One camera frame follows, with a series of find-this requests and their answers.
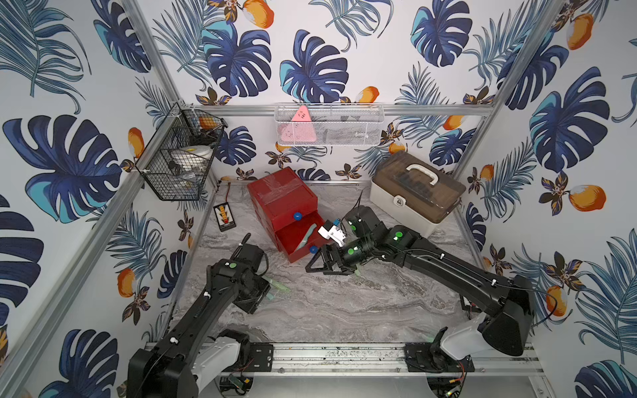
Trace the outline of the red drawer cabinet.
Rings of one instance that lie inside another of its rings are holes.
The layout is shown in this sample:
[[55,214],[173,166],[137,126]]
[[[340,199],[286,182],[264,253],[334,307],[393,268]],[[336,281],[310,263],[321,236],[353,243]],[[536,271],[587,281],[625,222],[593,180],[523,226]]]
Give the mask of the red drawer cabinet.
[[[250,182],[247,189],[257,219],[289,262],[315,253],[325,243],[319,235],[324,219],[318,197],[291,168]],[[307,245],[296,250],[312,224],[317,227]]]

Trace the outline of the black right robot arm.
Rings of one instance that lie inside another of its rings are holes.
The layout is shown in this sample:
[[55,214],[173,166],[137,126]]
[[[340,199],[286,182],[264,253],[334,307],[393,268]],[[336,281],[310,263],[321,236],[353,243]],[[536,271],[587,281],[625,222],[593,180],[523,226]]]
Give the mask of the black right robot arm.
[[442,328],[429,343],[426,359],[436,370],[494,349],[510,357],[524,353],[535,316],[532,285],[471,265],[403,225],[387,227],[370,207],[353,207],[339,223],[325,222],[318,233],[328,240],[305,269],[324,275],[351,275],[370,260],[423,274],[476,305],[479,314],[454,328]]

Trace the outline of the teal ceramic fruit knife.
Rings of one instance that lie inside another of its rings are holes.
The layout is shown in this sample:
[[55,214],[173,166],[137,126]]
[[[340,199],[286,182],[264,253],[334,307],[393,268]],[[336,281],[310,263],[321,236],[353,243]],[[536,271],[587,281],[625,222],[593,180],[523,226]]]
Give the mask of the teal ceramic fruit knife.
[[315,229],[316,229],[317,225],[316,224],[312,224],[307,232],[305,233],[303,239],[300,241],[300,243],[297,245],[296,250],[300,250],[301,248],[303,248],[304,246],[307,245],[308,241],[310,240],[310,237],[312,236],[312,234],[314,233]]

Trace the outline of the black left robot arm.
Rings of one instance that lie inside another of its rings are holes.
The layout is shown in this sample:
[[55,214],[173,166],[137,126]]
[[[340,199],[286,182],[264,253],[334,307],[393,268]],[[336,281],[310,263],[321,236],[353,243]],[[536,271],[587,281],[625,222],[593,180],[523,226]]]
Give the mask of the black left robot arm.
[[187,313],[152,348],[139,349],[129,361],[128,397],[197,397],[222,371],[249,352],[243,335],[232,331],[204,347],[209,332],[230,305],[253,314],[269,293],[258,272],[267,255],[241,243],[230,258],[207,267],[202,292]]

